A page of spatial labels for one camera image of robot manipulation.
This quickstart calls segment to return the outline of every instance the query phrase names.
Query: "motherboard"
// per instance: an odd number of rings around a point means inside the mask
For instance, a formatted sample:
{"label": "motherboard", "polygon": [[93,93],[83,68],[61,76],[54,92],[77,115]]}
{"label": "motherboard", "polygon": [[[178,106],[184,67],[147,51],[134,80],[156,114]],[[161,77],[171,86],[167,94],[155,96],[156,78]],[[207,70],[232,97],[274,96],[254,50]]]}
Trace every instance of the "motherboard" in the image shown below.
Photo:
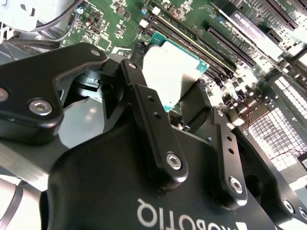
{"label": "motherboard", "polygon": [[208,64],[202,88],[231,109],[236,88],[252,95],[274,71],[287,75],[280,63],[303,49],[306,30],[303,0],[88,0],[61,46],[87,42],[129,58],[159,34]]}

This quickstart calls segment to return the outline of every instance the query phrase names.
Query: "robotiq logo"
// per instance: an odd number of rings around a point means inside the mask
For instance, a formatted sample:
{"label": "robotiq logo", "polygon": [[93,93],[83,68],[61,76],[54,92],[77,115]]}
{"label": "robotiq logo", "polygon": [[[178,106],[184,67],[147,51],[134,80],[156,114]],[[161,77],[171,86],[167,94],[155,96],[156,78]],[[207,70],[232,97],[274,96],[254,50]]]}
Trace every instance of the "robotiq logo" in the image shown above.
{"label": "robotiq logo", "polygon": [[[159,225],[159,230],[178,230],[175,229],[175,223],[178,223],[180,230],[233,230],[231,228],[224,227],[223,225],[218,225],[213,222],[210,222],[208,225],[206,225],[206,222],[203,219],[198,219],[194,221],[188,215],[181,215],[178,220],[174,220],[173,211],[169,211],[169,223],[164,223],[163,208],[160,207],[159,213],[157,213],[157,211],[151,204],[145,203],[142,199],[138,199],[138,202],[140,203],[140,206],[137,211],[138,219],[143,226],[148,228],[153,228],[156,225]],[[150,219],[144,219],[143,211],[145,210],[147,213],[148,211],[151,212]],[[243,222],[236,222],[236,227],[237,230],[248,230],[246,223]]]}

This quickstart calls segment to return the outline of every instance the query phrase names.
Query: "red wire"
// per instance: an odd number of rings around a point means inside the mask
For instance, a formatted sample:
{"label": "red wire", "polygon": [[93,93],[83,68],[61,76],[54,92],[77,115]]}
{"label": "red wire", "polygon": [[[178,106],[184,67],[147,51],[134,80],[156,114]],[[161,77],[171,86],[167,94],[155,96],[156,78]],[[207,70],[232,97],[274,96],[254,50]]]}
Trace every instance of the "red wire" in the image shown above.
{"label": "red wire", "polygon": [[296,150],[296,149],[289,149],[289,150],[286,151],[286,152],[280,153],[280,154],[278,154],[277,156],[272,157],[270,160],[273,160],[273,159],[275,159],[276,157],[279,157],[279,156],[281,156],[281,155],[284,155],[284,154],[286,154],[286,153],[288,153],[288,152],[290,152],[290,151],[295,151],[295,152],[291,152],[291,153],[296,153],[296,152],[298,152],[298,153],[299,153],[299,156],[301,156],[302,153],[306,153],[305,151],[299,151],[299,150]]}

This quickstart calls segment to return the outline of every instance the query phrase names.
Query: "cylindrical metal part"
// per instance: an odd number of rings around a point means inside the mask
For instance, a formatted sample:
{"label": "cylindrical metal part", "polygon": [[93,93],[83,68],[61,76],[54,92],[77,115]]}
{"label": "cylindrical metal part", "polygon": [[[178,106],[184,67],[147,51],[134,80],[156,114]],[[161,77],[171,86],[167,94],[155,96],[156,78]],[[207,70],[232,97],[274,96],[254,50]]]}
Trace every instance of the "cylindrical metal part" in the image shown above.
{"label": "cylindrical metal part", "polygon": [[232,85],[233,85],[235,91],[239,91],[241,89],[240,86],[239,86],[239,83],[237,81],[234,81],[232,83]]}
{"label": "cylindrical metal part", "polygon": [[246,91],[248,92],[248,95],[249,95],[249,96],[253,96],[253,95],[254,95],[253,90],[252,90],[248,85],[245,86],[245,89],[246,89]]}

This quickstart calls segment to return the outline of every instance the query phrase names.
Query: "bolt head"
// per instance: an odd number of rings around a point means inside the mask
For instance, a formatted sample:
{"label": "bolt head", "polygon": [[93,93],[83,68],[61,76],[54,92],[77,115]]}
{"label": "bolt head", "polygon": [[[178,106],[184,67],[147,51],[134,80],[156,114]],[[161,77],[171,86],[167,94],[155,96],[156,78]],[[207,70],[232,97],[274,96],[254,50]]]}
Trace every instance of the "bolt head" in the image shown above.
{"label": "bolt head", "polygon": [[40,116],[46,116],[52,112],[52,106],[44,100],[33,100],[29,104],[29,109]]}
{"label": "bolt head", "polygon": [[4,88],[0,88],[0,102],[6,101],[9,96],[9,93]]}
{"label": "bolt head", "polygon": [[290,204],[289,201],[287,201],[286,199],[283,200],[283,205],[286,207],[286,209],[290,212],[290,213],[294,213],[294,208],[293,206]]}
{"label": "bolt head", "polygon": [[243,193],[243,187],[241,185],[241,183],[235,178],[235,177],[230,177],[229,178],[229,183],[230,186],[239,194]]}
{"label": "bolt head", "polygon": [[179,170],[181,168],[181,160],[177,155],[173,153],[169,153],[166,155],[166,162],[175,170]]}
{"label": "bolt head", "polygon": [[303,210],[303,209],[299,209],[300,214],[302,215],[302,217],[307,220],[307,213]]}

